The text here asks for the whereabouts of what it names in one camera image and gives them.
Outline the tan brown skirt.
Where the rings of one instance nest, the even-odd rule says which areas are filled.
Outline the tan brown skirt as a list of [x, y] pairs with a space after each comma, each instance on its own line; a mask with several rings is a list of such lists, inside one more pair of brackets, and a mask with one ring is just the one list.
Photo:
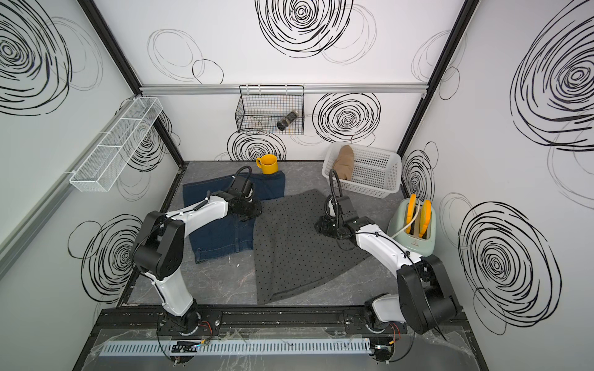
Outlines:
[[349, 145], [340, 148], [333, 170], [340, 179], [351, 181], [354, 174], [354, 150]]

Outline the white plastic basket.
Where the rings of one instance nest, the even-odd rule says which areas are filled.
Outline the white plastic basket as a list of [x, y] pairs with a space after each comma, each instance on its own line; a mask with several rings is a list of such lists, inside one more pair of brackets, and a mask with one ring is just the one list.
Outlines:
[[341, 148], [350, 146], [354, 152], [354, 171], [351, 180], [341, 180], [343, 190], [384, 199], [400, 190], [402, 158], [392, 151], [347, 143], [333, 143], [323, 162], [322, 175], [329, 183]]

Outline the grey polka dot skirt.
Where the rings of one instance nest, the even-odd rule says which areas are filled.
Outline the grey polka dot skirt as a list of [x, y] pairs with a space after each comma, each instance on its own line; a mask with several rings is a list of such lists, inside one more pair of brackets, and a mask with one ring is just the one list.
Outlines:
[[317, 288], [369, 258], [350, 241], [316, 231], [325, 199], [320, 190], [307, 190], [261, 203], [253, 242], [258, 304]]

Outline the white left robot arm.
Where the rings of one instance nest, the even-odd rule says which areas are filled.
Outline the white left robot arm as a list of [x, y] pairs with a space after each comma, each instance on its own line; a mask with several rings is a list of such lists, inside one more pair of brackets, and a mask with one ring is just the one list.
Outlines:
[[167, 318], [181, 335], [193, 335], [203, 325], [180, 268], [186, 237], [228, 215], [253, 220], [261, 213], [250, 176], [236, 174], [227, 189], [207, 193], [198, 203], [169, 213], [154, 211], [145, 217], [131, 258], [140, 274], [151, 281]]

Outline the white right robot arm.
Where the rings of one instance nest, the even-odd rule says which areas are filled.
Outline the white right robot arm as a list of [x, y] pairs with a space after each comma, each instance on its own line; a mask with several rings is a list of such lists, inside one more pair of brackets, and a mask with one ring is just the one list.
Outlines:
[[324, 216], [315, 228], [323, 236], [350, 241], [382, 263], [396, 278], [396, 294], [384, 294], [366, 303], [369, 325], [398, 322], [424, 334], [462, 312], [442, 261], [423, 256], [399, 244], [374, 221], [359, 216], [347, 196], [328, 196]]

